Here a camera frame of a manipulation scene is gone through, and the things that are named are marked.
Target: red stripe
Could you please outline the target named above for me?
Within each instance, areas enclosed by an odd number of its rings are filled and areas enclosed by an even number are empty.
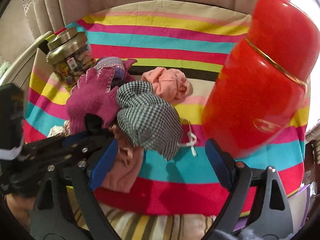
[[[182,59],[223,65],[227,54],[179,50],[150,49],[124,46],[91,44],[92,55],[95,58],[115,56],[119,58],[164,58]]]
[[[287,194],[299,188],[304,172],[303,163],[280,171]],[[203,214],[218,215],[228,197],[219,183],[182,184],[137,178],[130,193],[119,193],[98,188],[98,201],[125,210],[148,215]],[[255,189],[250,188],[243,212],[251,209]]]
[[[59,33],[62,33],[66,29],[67,29],[66,27],[63,27],[62,29],[60,29],[57,32],[55,32],[54,35],[58,35]]]
[[[45,139],[46,136],[32,127],[27,120],[23,122],[23,138],[26,143],[39,141]]]
[[[64,120],[70,119],[65,105],[57,105],[53,103],[45,96],[39,95],[32,88],[29,88],[28,96],[31,103],[40,107],[46,113]]]
[[[82,19],[78,20],[77,23],[90,32],[127,33],[138,35],[162,36],[194,41],[237,43],[246,35],[219,35],[197,32],[192,30],[156,26],[103,25],[99,23],[86,23]]]

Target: yellow stripe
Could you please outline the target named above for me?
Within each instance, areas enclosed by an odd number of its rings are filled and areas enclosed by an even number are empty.
[[[297,128],[300,126],[307,125],[309,119],[309,109],[310,106],[299,109],[287,126],[294,126],[295,128]]]
[[[50,35],[48,38],[46,38],[45,40],[46,40],[46,41],[51,41],[51,40],[53,40],[55,37],[56,37],[56,35],[51,34],[51,35]]]
[[[133,233],[133,236],[131,238],[132,240],[140,240],[142,238],[143,232],[144,232],[144,229],[146,228],[148,220],[149,220],[149,216],[143,215],[140,218],[140,220],[135,228],[135,231]]]
[[[296,194],[299,191],[299,189],[297,188],[296,190],[294,190],[293,192],[289,193],[287,196],[291,197],[292,195]]]
[[[47,84],[33,73],[31,73],[30,84],[34,91],[57,105],[65,105],[70,97],[68,92],[60,92],[53,85]]]
[[[190,120],[191,124],[201,124],[202,105],[175,105],[180,118]],[[287,126],[300,127],[308,123],[309,106],[299,109]]]
[[[191,60],[181,60],[181,59],[162,59],[162,58],[137,58],[138,62],[134,63],[133,66],[161,66],[161,67],[172,67],[172,68],[188,68],[196,70],[206,70],[211,72],[220,72],[222,65],[191,61]]]
[[[188,119],[191,124],[201,124],[204,106],[178,104],[175,105],[175,109],[178,111],[180,118]]]
[[[83,20],[86,23],[93,24],[99,23],[103,25],[134,25],[134,26],[154,26],[154,27],[166,27],[197,31],[202,33],[220,34],[220,35],[241,35],[247,33],[249,27],[247,26],[220,26],[207,22],[196,20],[182,20],[170,17],[160,16],[105,16],[97,17],[89,15]]]

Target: pink stripe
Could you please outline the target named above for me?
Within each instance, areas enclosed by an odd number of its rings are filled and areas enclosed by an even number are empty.
[[[295,128],[294,126],[286,127],[276,138],[270,143],[288,143],[299,139],[300,142],[304,141],[304,133],[307,126],[300,126]]]
[[[183,123],[182,125],[182,129],[183,129],[183,137],[181,142],[182,143],[187,143],[189,141],[187,132],[189,131],[189,125]],[[207,141],[207,137],[204,134],[204,131],[202,129],[201,125],[191,125],[191,131],[192,133],[194,133],[197,137],[197,142],[195,144],[195,146],[204,146],[205,142]]]
[[[294,126],[290,126],[285,128],[275,139],[273,139],[270,143],[280,144],[280,143],[288,143],[295,140],[299,140],[302,142],[304,140],[304,133],[306,131],[306,125],[295,128]],[[183,137],[181,142],[186,143],[189,141],[187,132],[189,131],[189,125],[183,123]],[[197,136],[197,143],[195,146],[204,147],[205,142],[207,141],[207,137],[204,134],[203,128],[201,125],[191,125],[191,131]]]
[[[67,90],[61,85],[61,83],[58,80],[53,79],[51,76],[48,77],[48,75],[43,73],[40,69],[38,69],[38,67],[34,67],[32,73],[35,74],[41,80],[43,80],[45,83],[54,86],[59,92],[67,92]]]
[[[182,59],[223,65],[227,54],[179,50],[150,49],[123,46],[91,44],[92,55],[95,58],[115,56],[119,58],[164,58]]]
[[[181,19],[181,20],[200,21],[200,22],[206,22],[206,23],[220,25],[220,26],[244,26],[244,27],[250,26],[250,22],[244,21],[244,20],[236,20],[234,22],[229,22],[229,21],[223,21],[223,20],[218,20],[218,19],[208,18],[208,17],[169,13],[169,12],[156,12],[156,11],[152,11],[152,12],[150,11],[126,11],[126,12],[101,11],[101,12],[92,14],[92,16],[95,18],[108,17],[108,16],[158,16],[158,17],[168,17],[168,18],[175,18],[175,19]]]
[[[236,43],[246,34],[241,35],[217,35],[202,33],[191,30],[152,27],[152,26],[135,26],[135,25],[103,25],[99,23],[86,23],[84,20],[78,20],[77,23],[90,32],[104,33],[127,33],[151,36],[164,36],[184,40],[209,41],[209,42],[232,42]]]
[[[29,88],[29,101],[52,116],[64,120],[70,119],[65,105],[57,105],[51,102],[45,96],[39,95],[32,88]]]

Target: turquoise stripe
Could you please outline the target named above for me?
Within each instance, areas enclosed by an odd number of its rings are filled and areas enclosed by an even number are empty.
[[[209,41],[193,41],[164,36],[151,36],[126,33],[105,33],[90,32],[76,23],[67,26],[70,28],[76,26],[78,31],[84,31],[87,34],[90,44],[125,46],[137,48],[152,49],[182,49],[187,51],[225,53],[229,54],[235,43],[231,42],[209,42]]]
[[[301,148],[302,158],[304,160],[304,156],[305,156],[305,153],[306,153],[306,142],[305,142],[305,140],[300,142],[300,148]]]
[[[269,144],[241,160],[252,168],[265,169],[271,165],[278,171],[283,171],[302,163],[301,143],[296,140],[290,143]],[[156,151],[149,150],[145,153],[139,177],[187,184],[218,183],[204,147],[195,149],[197,157],[193,157],[190,148],[181,148],[168,162]]]
[[[65,121],[46,113],[41,108],[30,102],[28,102],[25,117],[31,126],[45,136],[48,136],[52,127],[55,125],[62,126]]]

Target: pink cloth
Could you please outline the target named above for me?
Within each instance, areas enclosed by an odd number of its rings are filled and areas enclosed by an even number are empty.
[[[118,153],[113,163],[112,169],[106,175],[101,187],[129,193],[134,184],[143,161],[144,148],[133,147],[129,138],[120,130],[117,125],[109,128],[118,141]]]
[[[141,80],[150,82],[155,94],[169,103],[183,99],[191,92],[191,84],[184,73],[174,68],[157,67],[143,73]]]
[[[100,116],[103,119],[102,128],[108,128],[114,121],[120,110],[116,100],[118,87],[110,89],[114,73],[112,67],[103,67],[100,71],[91,68],[71,90],[66,108],[72,134],[85,131],[86,114]]]

